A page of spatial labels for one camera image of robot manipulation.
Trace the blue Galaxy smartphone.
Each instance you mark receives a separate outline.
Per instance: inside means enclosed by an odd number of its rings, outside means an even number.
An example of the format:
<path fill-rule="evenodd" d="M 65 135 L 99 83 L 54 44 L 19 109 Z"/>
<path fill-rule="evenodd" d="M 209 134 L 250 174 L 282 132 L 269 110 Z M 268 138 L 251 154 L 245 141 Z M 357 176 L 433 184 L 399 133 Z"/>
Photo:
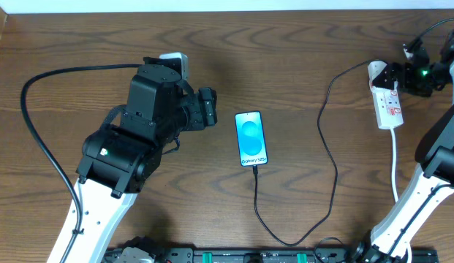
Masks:
<path fill-rule="evenodd" d="M 237 113 L 235 128 L 242 167 L 268 163 L 265 134 L 260 111 Z"/>

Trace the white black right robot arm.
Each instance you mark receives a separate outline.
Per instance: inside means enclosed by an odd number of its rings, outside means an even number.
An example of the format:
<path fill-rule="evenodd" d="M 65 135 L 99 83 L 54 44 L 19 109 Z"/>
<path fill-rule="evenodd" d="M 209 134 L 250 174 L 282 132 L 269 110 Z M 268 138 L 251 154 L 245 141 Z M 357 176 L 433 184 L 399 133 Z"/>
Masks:
<path fill-rule="evenodd" d="M 379 126 L 388 128 L 383 115 L 400 119 L 400 92 L 428 98 L 451 84 L 452 105 L 421 139 L 409 185 L 386 217 L 357 245 L 349 262 L 404 262 L 411 239 L 435 208 L 454 193 L 454 29 L 436 63 L 430 62 L 421 36 L 404 45 L 404 53 L 405 64 L 372 61 L 368 65 Z"/>

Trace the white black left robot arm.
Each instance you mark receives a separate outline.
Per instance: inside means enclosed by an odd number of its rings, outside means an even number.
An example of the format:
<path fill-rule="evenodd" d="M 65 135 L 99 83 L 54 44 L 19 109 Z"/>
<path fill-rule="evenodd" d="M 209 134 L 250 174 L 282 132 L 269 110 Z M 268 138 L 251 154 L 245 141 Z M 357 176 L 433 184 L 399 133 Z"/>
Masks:
<path fill-rule="evenodd" d="M 83 143 L 71 205 L 49 262 L 100 262 L 111 237 L 179 134 L 214 126 L 216 92 L 194 91 L 183 53 L 145 57 L 114 107 Z"/>

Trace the white power strip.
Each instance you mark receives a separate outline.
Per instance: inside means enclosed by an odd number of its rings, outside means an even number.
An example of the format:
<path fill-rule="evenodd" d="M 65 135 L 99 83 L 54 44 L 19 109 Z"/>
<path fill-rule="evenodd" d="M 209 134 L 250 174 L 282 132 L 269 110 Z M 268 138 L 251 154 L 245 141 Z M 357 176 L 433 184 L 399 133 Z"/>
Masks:
<path fill-rule="evenodd" d="M 404 123 L 398 91 L 370 85 L 379 129 L 389 130 Z"/>

